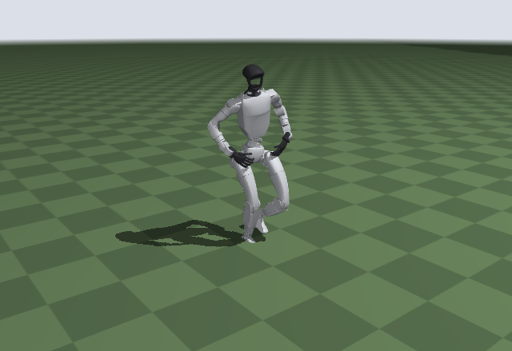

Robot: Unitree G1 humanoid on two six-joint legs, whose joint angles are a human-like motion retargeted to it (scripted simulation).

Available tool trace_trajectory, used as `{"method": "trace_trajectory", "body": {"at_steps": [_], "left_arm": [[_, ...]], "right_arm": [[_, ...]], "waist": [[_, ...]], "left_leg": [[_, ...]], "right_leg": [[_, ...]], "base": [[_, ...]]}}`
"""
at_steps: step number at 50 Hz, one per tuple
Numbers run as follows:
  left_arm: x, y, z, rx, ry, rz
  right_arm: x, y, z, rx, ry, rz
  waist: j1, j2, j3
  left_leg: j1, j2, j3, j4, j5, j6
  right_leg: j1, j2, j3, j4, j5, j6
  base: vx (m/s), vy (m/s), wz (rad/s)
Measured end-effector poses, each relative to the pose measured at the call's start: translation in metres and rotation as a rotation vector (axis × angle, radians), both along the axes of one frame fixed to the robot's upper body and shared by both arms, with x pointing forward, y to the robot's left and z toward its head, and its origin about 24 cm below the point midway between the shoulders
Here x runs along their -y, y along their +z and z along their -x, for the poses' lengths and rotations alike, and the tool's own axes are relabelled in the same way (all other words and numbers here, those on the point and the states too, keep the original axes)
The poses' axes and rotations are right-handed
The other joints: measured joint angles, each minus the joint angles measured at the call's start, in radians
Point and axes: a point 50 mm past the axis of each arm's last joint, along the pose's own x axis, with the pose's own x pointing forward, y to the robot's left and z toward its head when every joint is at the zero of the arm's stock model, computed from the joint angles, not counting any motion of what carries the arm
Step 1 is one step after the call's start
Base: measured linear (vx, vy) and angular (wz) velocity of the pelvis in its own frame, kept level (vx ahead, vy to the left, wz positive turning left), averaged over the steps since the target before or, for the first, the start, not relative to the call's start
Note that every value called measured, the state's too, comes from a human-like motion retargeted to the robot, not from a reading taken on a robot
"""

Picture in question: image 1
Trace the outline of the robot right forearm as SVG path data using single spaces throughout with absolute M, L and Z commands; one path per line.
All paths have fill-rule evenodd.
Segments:
M 225 155 L 231 156 L 234 152 L 229 149 L 229 143 L 226 142 L 226 139 L 222 136 L 222 132 L 218 131 L 218 127 L 216 123 L 211 122 L 208 125 L 208 129 L 210 132 L 210 136 L 213 138 L 213 140 L 216 141 L 218 148 L 224 152 Z

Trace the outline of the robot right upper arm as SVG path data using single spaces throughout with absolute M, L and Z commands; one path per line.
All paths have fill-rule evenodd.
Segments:
M 216 123 L 218 130 L 220 129 L 219 122 L 225 121 L 231 114 L 236 114 L 242 108 L 242 100 L 241 98 L 231 98 L 229 99 L 224 107 L 209 121 L 208 125 L 211 122 Z

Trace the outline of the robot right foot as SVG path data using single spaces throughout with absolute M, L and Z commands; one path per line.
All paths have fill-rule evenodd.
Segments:
M 242 239 L 243 239 L 243 236 L 244 236 L 244 235 L 242 235 L 242 236 L 241 236 L 241 238 L 242 238 Z M 245 241 L 248 241 L 248 242 L 251 242 L 251 243 L 255 243 L 255 242 L 256 242 L 252 237 L 249 237 L 249 238 L 248 238 L 247 240 L 245 240 Z

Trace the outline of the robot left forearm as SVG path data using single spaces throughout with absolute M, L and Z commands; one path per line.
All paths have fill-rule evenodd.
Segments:
M 290 128 L 290 123 L 288 121 L 289 118 L 287 116 L 286 108 L 284 106 L 282 106 L 282 108 L 283 108 L 285 115 L 280 116 L 280 118 L 278 118 L 278 120 L 281 124 L 282 132 L 285 134 L 286 132 L 290 132 L 291 128 Z M 284 134 L 283 134 L 283 136 L 284 136 Z M 292 138 L 293 138 L 293 135 L 290 132 L 290 136 L 288 139 L 291 140 Z

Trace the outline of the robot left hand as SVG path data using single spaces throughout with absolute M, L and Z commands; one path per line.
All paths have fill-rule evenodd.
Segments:
M 279 156 L 281 154 L 281 152 L 286 148 L 287 142 L 290 142 L 290 140 L 288 139 L 289 136 L 290 136 L 290 132 L 286 132 L 284 134 L 284 136 L 282 137 L 283 141 L 281 142 L 281 144 L 274 147 L 274 148 L 278 148 L 278 149 L 274 152 L 270 152 L 270 155 Z

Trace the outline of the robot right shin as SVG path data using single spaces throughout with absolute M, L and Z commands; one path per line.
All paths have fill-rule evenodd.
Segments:
M 251 237 L 254 227 L 258 221 L 259 208 L 257 208 L 253 212 L 253 206 L 246 200 L 244 202 L 244 210 L 243 210 L 243 222 L 244 222 L 244 239 L 248 239 Z

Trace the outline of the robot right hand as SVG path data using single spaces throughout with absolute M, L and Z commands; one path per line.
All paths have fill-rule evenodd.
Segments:
M 246 155 L 251 155 L 252 153 L 244 153 L 242 154 L 241 152 L 237 152 L 236 149 L 232 148 L 231 146 L 229 146 L 229 149 L 232 150 L 234 153 L 230 156 L 230 158 L 234 158 L 234 160 L 240 164 L 242 167 L 244 168 L 247 168 L 247 166 L 250 166 L 250 164 L 253 163 L 253 160 L 254 158 L 248 158 Z M 229 156 L 228 156 L 229 157 Z M 250 161 L 252 162 L 250 162 Z M 249 164 L 247 164 L 249 163 Z M 244 164 L 244 165 L 243 165 Z

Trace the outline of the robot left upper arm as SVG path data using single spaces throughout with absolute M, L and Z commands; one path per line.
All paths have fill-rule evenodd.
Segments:
M 267 90 L 267 92 L 269 93 L 269 95 L 271 97 L 272 105 L 275 107 L 274 112 L 275 112 L 276 116 L 283 115 L 284 111 L 282 108 L 282 101 L 281 101 L 280 96 L 273 89 L 269 89 L 269 90 Z

